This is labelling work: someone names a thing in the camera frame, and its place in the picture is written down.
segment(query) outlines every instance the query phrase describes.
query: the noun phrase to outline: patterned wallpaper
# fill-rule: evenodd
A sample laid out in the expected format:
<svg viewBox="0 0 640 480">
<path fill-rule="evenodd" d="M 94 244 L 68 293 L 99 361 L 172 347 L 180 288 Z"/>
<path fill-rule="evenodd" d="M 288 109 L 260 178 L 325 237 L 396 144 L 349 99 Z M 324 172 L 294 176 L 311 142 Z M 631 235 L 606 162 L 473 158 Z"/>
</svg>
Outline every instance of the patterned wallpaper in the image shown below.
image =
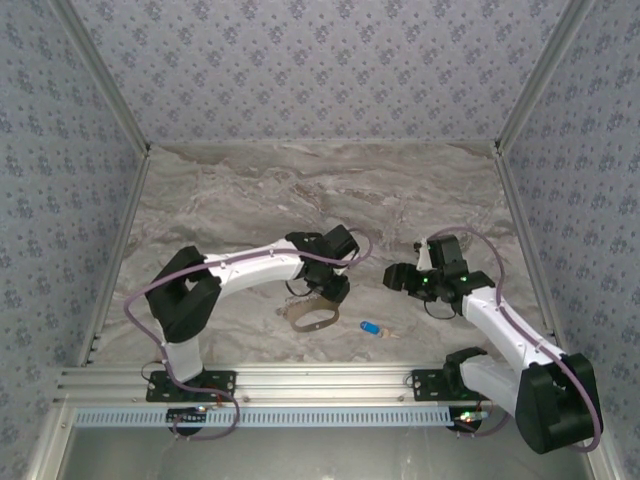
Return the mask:
<svg viewBox="0 0 640 480">
<path fill-rule="evenodd" d="M 596 3 L 509 153 L 574 349 L 640 478 L 640 3 Z"/>
<path fill-rule="evenodd" d="M 148 140 L 492 139 L 566 0 L 74 0 Z"/>
<path fill-rule="evenodd" d="M 137 161 L 46 0 L 0 2 L 0 478 L 84 338 Z"/>
</svg>

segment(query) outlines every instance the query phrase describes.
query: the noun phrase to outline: blue object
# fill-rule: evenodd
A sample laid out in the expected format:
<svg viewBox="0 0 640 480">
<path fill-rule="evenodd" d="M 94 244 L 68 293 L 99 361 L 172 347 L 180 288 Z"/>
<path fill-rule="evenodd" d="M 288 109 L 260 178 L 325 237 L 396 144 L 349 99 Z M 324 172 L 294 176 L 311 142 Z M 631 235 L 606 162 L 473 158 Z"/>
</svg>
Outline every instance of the blue object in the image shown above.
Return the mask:
<svg viewBox="0 0 640 480">
<path fill-rule="evenodd" d="M 360 328 L 362 330 L 364 330 L 365 332 L 369 332 L 373 335 L 379 335 L 380 334 L 380 327 L 373 324 L 373 323 L 369 323 L 369 322 L 360 322 Z"/>
</svg>

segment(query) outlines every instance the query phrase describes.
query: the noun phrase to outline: marble surface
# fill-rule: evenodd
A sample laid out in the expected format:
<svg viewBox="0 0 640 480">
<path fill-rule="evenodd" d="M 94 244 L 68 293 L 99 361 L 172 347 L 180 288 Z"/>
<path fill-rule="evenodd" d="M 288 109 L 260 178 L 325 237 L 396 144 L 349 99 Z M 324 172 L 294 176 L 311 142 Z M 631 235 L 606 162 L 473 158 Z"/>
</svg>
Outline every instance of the marble surface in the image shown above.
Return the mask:
<svg viewBox="0 0 640 480">
<path fill-rule="evenodd" d="M 220 301 L 201 334 L 205 362 L 443 361 L 479 345 L 484 334 L 463 318 L 429 317 L 421 302 L 382 285 L 384 269 L 414 262 L 412 244 L 450 225 L 485 233 L 505 258 L 506 298 L 542 328 L 519 242 L 488 147 L 447 144 L 247 144 L 154 147 L 96 363 L 145 362 L 155 346 L 122 312 L 123 299 L 148 283 L 186 245 L 203 253 L 261 246 L 291 231 L 366 229 L 372 258 L 349 272 L 351 293 L 337 324 L 294 332 L 278 315 L 290 295 L 281 282 Z M 462 236 L 472 269 L 497 280 L 481 241 Z M 365 240 L 357 238 L 365 248 Z M 294 288 L 304 285 L 295 282 Z M 134 313 L 155 325 L 139 300 Z M 433 307 L 445 314 L 446 307 Z M 398 338 L 360 330 L 362 320 Z"/>
</svg>

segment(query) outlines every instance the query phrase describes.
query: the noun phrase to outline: purple cable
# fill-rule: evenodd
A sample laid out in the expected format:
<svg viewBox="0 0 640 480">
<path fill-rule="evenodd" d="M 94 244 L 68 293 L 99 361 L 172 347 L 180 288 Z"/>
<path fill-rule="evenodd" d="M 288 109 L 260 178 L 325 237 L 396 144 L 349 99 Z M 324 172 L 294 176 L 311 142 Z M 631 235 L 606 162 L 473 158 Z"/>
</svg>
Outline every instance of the purple cable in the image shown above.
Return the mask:
<svg viewBox="0 0 640 480">
<path fill-rule="evenodd" d="M 504 268 L 504 262 L 502 261 L 502 257 L 498 253 L 498 250 L 493 245 L 493 243 L 491 243 L 491 240 L 489 240 L 485 235 L 483 235 L 482 233 L 478 232 L 477 230 L 475 230 L 475 229 L 473 229 L 471 227 L 463 227 L 463 226 L 444 228 L 444 229 L 434 233 L 433 235 L 431 235 L 429 237 L 429 239 L 433 239 L 433 238 L 439 237 L 439 236 L 441 236 L 441 235 L 443 235 L 445 233 L 449 233 L 449 232 L 467 232 L 467 233 L 471 233 L 471 234 L 477 236 L 478 238 L 480 238 L 491 249 L 491 251 L 493 252 L 493 255 L 496 258 L 496 261 L 498 262 L 498 267 L 500 268 L 500 278 L 498 279 L 498 284 L 496 285 L 496 305 L 500 309 L 500 313 L 502 314 L 504 319 L 509 323 L 509 325 L 511 325 L 511 327 L 513 327 L 514 330 L 516 330 L 520 335 L 522 335 L 529 343 L 531 343 L 531 345 L 534 345 L 534 346 L 537 345 L 538 344 L 538 340 L 535 339 L 533 336 L 529 335 L 529 333 L 526 330 L 524 330 L 520 325 L 518 325 L 516 323 L 516 321 L 511 317 L 511 315 L 509 315 L 509 312 L 507 312 L 507 310 L 503 306 L 500 305 L 502 303 L 502 287 L 504 286 L 504 280 L 505 280 L 506 272 L 505 272 L 505 268 Z M 578 393 L 580 394 L 580 396 L 582 397 L 582 400 L 584 401 L 585 405 L 587 406 L 587 410 L 589 411 L 589 415 L 591 415 L 591 421 L 593 422 L 593 426 L 594 426 L 594 429 L 593 429 L 593 440 L 591 441 L 591 443 L 589 445 L 585 445 L 585 446 L 574 445 L 573 448 L 575 450 L 577 450 L 578 452 L 582 452 L 582 453 L 589 453 L 589 452 L 594 451 L 596 448 L 598 448 L 598 445 L 600 444 L 600 436 L 602 435 L 602 427 L 600 425 L 600 419 L 598 418 L 598 412 L 596 411 L 596 407 L 593 404 L 593 402 L 591 401 L 591 398 L 589 397 L 589 394 L 587 393 L 587 391 L 584 388 L 584 386 L 582 385 L 582 383 L 580 383 L 580 380 L 578 380 L 578 377 L 575 376 L 575 374 L 569 369 L 569 367 L 567 367 L 564 364 L 564 362 L 560 358 L 558 358 L 558 356 L 556 356 L 553 352 L 551 352 L 544 345 L 540 345 L 537 348 L 542 353 L 544 353 L 553 363 L 555 363 L 560 368 L 560 370 L 562 370 L 562 373 L 564 373 L 567 376 L 567 378 L 569 378 L 569 380 L 571 380 L 571 383 L 573 383 L 574 387 L 576 387 L 576 390 L 578 390 Z M 493 427 L 491 430 L 487 430 L 486 432 L 483 432 L 483 434 L 475 434 L 475 436 L 476 437 L 480 437 L 480 436 L 487 436 L 487 435 L 491 435 L 493 433 L 496 433 L 498 430 L 500 430 L 502 427 L 504 427 L 504 425 L 507 423 L 508 418 L 509 418 L 509 414 L 505 414 L 505 418 L 503 418 L 498 423 L 498 425 Z"/>
<path fill-rule="evenodd" d="M 295 256 L 295 257 L 305 257 L 305 258 L 309 258 L 311 260 L 317 260 L 323 263 L 328 263 L 331 265 L 339 265 L 339 266 L 349 266 L 349 267 L 353 267 L 358 265 L 359 263 L 365 261 L 367 258 L 369 258 L 371 256 L 371 253 L 373 252 L 373 241 L 371 240 L 371 237 L 369 237 L 363 230 L 359 229 L 359 228 L 352 228 L 349 230 L 349 232 L 356 232 L 356 233 L 360 233 L 361 235 L 363 235 L 366 239 L 367 242 L 369 242 L 369 247 L 367 248 L 367 251 L 364 255 L 359 256 L 357 258 L 354 258 L 353 260 L 335 260 L 333 258 L 325 258 L 325 257 L 321 257 L 319 255 L 314 255 L 312 253 L 306 253 L 306 252 L 301 252 L 299 250 L 293 249 L 293 248 L 282 248 L 282 249 L 276 249 L 276 250 L 265 250 L 262 252 L 253 252 L 253 253 L 245 253 L 243 255 L 237 255 L 235 257 L 230 257 L 230 258 L 226 258 L 224 260 L 216 260 L 213 262 L 206 262 L 200 265 L 195 265 L 193 267 L 189 267 L 189 268 L 185 268 L 183 270 L 180 270 L 178 272 L 172 273 L 170 275 L 167 275 L 166 277 L 162 277 L 158 280 L 156 280 L 155 282 L 147 285 L 146 287 L 138 290 L 137 292 L 133 293 L 131 296 L 127 297 L 124 301 L 124 305 L 123 305 L 123 310 L 124 310 L 124 314 L 126 315 L 126 317 L 131 321 L 131 323 L 133 323 L 136 327 L 138 327 L 142 333 L 144 333 L 146 336 L 148 336 L 160 349 L 160 354 L 162 355 L 162 364 L 165 366 L 165 368 L 167 369 L 167 374 L 169 375 L 169 378 L 171 378 L 171 381 L 178 387 L 181 388 L 182 390 L 186 390 L 187 392 L 194 392 L 194 393 L 210 393 L 213 395 L 219 395 L 221 397 L 224 397 L 228 400 L 230 400 L 233 403 L 233 406 L 235 408 L 235 415 L 233 417 L 233 422 L 231 423 L 231 425 L 229 425 L 225 430 L 223 430 L 220 433 L 216 433 L 214 435 L 203 435 L 203 436 L 198 436 L 198 437 L 185 437 L 182 435 L 179 435 L 177 432 L 177 424 L 180 421 L 180 417 L 177 417 L 176 420 L 173 423 L 173 428 L 172 431 L 173 433 L 176 435 L 176 437 L 178 438 L 183 438 L 183 439 L 187 439 L 189 441 L 203 441 L 203 440 L 216 440 L 218 438 L 222 438 L 222 437 L 226 437 L 227 435 L 229 435 L 231 432 L 233 432 L 236 427 L 238 426 L 238 422 L 240 421 L 240 405 L 238 404 L 238 401 L 233 398 L 231 395 L 229 395 L 227 392 L 225 392 L 224 390 L 218 390 L 216 388 L 199 388 L 199 387 L 190 387 L 189 385 L 185 385 L 184 383 L 182 383 L 181 381 L 179 381 L 174 372 L 173 369 L 171 368 L 171 364 L 169 363 L 169 359 L 168 359 L 168 355 L 167 355 L 167 351 L 164 348 L 164 344 L 162 342 L 162 340 L 160 338 L 158 338 L 158 336 L 153 333 L 151 330 L 149 330 L 147 327 L 145 327 L 142 322 L 140 322 L 140 320 L 138 320 L 133 313 L 131 313 L 131 304 L 133 302 L 135 302 L 138 298 L 140 298 L 141 296 L 143 296 L 144 294 L 150 292 L 151 290 L 154 290 L 162 285 L 164 285 L 165 283 L 169 283 L 177 278 L 181 278 L 181 277 L 185 277 L 187 275 L 191 275 L 192 273 L 195 272 L 199 272 L 201 270 L 207 270 L 209 268 L 213 268 L 213 267 L 218 267 L 220 266 L 221 263 L 225 263 L 227 265 L 231 265 L 233 263 L 237 263 L 237 262 L 242 262 L 245 260 L 252 260 L 254 258 L 260 258 L 260 257 L 266 257 L 266 256 L 270 256 L 270 255 L 291 255 L 291 256 Z"/>
</svg>

